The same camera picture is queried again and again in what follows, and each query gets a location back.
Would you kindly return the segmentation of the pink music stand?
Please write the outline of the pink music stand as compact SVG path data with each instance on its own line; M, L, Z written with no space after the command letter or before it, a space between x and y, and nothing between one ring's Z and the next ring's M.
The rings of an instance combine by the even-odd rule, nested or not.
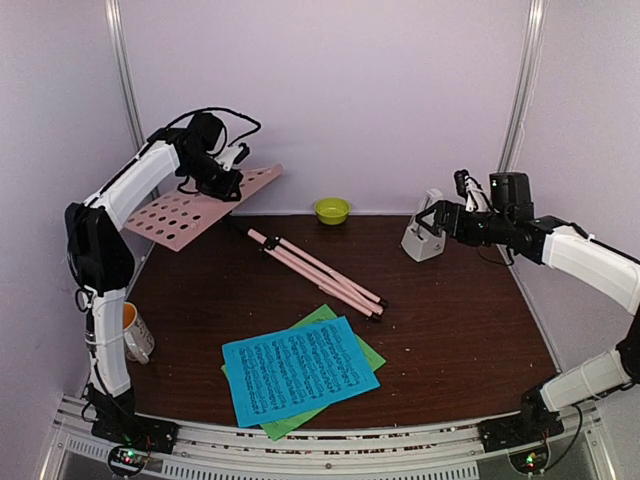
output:
M290 241L267 236L239 223L231 212L241 201L224 202L202 193L177 190L139 207L127 217L124 228L174 252L179 252L219 221L256 241L262 251L342 301L372 321L381 319L388 302Z

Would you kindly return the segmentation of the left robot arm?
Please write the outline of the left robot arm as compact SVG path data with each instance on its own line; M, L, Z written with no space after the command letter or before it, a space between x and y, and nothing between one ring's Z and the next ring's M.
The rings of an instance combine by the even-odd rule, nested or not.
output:
M134 398L123 342L124 300L135 261L121 235L130 215L168 176L192 180L197 192L240 199L239 165L250 148L231 139L220 108L185 113L156 130L133 158L97 192L64 213L66 259L77 284L75 301L86 318L90 402L108 412L106 429L123 444L137 442L144 424Z

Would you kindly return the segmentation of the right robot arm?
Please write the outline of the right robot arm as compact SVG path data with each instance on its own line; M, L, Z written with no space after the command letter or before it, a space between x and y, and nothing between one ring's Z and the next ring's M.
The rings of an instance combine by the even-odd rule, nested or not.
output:
M597 240L574 222L534 213L529 178L498 172L484 191L465 170L454 174L463 203L438 200L419 211L416 223L433 236L446 235L471 247L501 245L513 255L564 272L639 315L639 261ZM535 389L529 406L513 419L519 440L535 440L551 413L639 382L639 322L633 320L613 349Z

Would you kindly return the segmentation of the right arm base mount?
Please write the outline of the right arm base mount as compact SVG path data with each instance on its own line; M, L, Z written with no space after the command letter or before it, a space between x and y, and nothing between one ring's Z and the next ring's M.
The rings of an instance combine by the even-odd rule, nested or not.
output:
M486 453L510 451L511 466L521 474L542 474L551 465L549 440L564 432L558 412L550 412L538 399L522 401L513 415L484 420L478 425Z

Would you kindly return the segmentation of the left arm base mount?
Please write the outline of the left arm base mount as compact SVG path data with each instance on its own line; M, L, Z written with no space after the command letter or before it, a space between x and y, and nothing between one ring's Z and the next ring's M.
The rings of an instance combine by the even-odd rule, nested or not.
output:
M173 452L179 429L175 422L140 416L111 401L93 404L93 408L91 433L112 443L106 463L117 477L128 479L140 474L152 453Z

